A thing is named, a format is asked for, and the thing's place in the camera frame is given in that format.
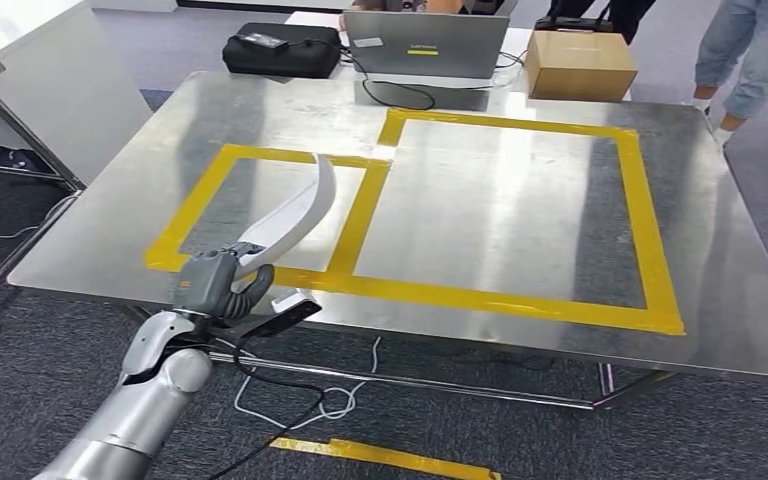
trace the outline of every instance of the black strap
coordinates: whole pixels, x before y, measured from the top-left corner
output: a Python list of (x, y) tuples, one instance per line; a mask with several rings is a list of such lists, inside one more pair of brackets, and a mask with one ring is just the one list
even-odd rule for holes
[[(558, 14), (561, 13), (561, 7), (564, 5), (564, 0), (558, 0), (558, 3), (555, 4), (555, 8), (552, 9), (552, 12), (549, 14), (551, 17), (551, 26), (555, 26), (558, 24)], [(599, 13), (599, 17), (596, 18), (596, 27), (598, 28), (599, 25), (602, 24), (602, 20), (605, 19), (605, 16), (608, 15), (608, 12), (611, 10), (611, 0), (608, 0), (608, 4), (605, 5), (605, 8), (602, 9), (602, 12)]]

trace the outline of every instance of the laptop logo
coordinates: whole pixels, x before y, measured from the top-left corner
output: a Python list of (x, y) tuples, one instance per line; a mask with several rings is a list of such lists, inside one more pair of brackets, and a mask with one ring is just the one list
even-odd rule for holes
[(408, 55), (439, 55), (437, 45), (411, 44)]

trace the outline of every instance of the cardboard box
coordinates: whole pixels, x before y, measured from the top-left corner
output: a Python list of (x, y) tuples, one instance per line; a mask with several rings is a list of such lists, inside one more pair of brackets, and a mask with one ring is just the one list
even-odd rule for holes
[(622, 100), (637, 75), (618, 33), (535, 31), (525, 56), (528, 94), (551, 100)]

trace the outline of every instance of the blue jeans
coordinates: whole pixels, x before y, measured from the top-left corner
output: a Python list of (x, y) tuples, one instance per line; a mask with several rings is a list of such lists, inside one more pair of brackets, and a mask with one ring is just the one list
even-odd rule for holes
[(739, 118), (751, 117), (768, 98), (768, 0), (722, 0), (699, 45), (696, 84), (719, 87), (744, 52), (737, 85), (723, 103)]

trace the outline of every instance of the gray carpet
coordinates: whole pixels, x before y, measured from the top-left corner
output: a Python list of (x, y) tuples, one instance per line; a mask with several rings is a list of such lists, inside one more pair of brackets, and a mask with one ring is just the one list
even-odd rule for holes
[[(522, 2), (516, 21), (533, 22), (542, 13), (541, 3)], [(714, 4), (656, 4), (634, 46), (641, 67), (636, 98), (672, 102), (686, 96), (695, 47)], [(266, 18), (261, 15), (190, 9), (99, 12), (140, 86), (160, 90), (174, 89), (192, 70), (221, 69), (217, 52), (228, 31)], [(156, 106), (167, 94), (145, 95)], [(735, 135), (729, 155), (768, 248), (768, 107)], [(36, 223), (61, 196), (39, 182), (0, 176), (0, 233)], [(14, 244), (0, 241), (0, 259)], [(134, 327), (110, 306), (7, 286), (0, 287), (0, 323), (0, 479), (30, 478), (101, 403), (116, 380)], [(372, 340), (296, 329), (254, 348), (291, 361), (365, 369)], [(394, 339), (384, 340), (380, 355), (380, 371), (391, 374), (570, 395), (596, 388), (595, 368), (576, 362), (559, 361), (535, 371), (547, 366), (543, 359)], [(629, 378), (638, 372), (620, 373)], [(170, 438), (154, 478), (204, 478), (273, 432), (233, 409), (239, 381), (228, 366), (217, 368), (207, 391)], [(255, 384), (248, 405), (286, 419), (309, 400), (305, 393)], [(621, 409), (596, 414), (375, 385), (364, 387), (358, 400), (346, 418), (315, 423), (293, 437), (365, 442), (486, 466), (506, 479), (768, 478), (765, 383), (685, 376)], [(276, 449), (228, 478), (306, 477), (434, 478)]]

